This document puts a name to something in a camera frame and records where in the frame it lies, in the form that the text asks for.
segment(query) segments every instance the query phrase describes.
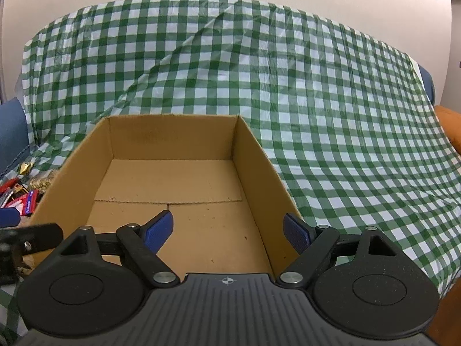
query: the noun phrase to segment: checkered tablecloth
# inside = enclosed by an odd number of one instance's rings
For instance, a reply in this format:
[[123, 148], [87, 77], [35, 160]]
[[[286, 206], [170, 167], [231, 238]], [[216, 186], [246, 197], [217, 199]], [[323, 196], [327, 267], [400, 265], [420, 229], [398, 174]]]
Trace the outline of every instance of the checkered tablecloth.
[[354, 29], [257, 1], [104, 3], [29, 41], [22, 85], [32, 175], [104, 116], [239, 114], [308, 224], [376, 225], [441, 295], [460, 267], [460, 157], [409, 57]]

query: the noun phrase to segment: empty cardboard box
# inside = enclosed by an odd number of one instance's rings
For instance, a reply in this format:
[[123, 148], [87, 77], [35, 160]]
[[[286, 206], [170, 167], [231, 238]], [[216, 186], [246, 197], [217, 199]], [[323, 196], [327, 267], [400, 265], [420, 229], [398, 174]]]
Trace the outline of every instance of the empty cardboard box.
[[[174, 229], [158, 256], [181, 278], [278, 275], [297, 257], [282, 223], [298, 211], [239, 116], [101, 120], [65, 162], [32, 223], [55, 222], [65, 237], [85, 224], [114, 232], [163, 209], [173, 214]], [[35, 264], [46, 255], [37, 254]]]

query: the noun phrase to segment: bolt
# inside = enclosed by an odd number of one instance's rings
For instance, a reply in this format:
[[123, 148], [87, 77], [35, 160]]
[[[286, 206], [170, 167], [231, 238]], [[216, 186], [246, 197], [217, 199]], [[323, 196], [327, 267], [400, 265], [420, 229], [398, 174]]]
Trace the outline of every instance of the bolt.
[[172, 272], [157, 272], [154, 274], [154, 281], [159, 284], [169, 284], [176, 279], [176, 275]]
[[303, 276], [298, 272], [284, 272], [280, 275], [280, 280], [286, 284], [299, 284]]

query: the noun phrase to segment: box side wall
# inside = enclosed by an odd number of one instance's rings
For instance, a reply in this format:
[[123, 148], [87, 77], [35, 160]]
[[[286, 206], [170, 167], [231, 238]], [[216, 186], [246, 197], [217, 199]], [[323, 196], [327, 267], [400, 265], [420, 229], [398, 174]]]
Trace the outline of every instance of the box side wall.
[[[112, 160], [109, 121], [101, 120], [59, 170], [31, 224], [56, 223], [64, 238], [87, 223], [93, 199]], [[36, 266], [49, 251], [34, 255]]]
[[283, 218], [288, 212], [300, 216], [270, 160], [239, 118], [234, 136], [233, 160], [275, 275], [298, 254], [285, 239]]
[[115, 159], [231, 159], [236, 116], [110, 117]]

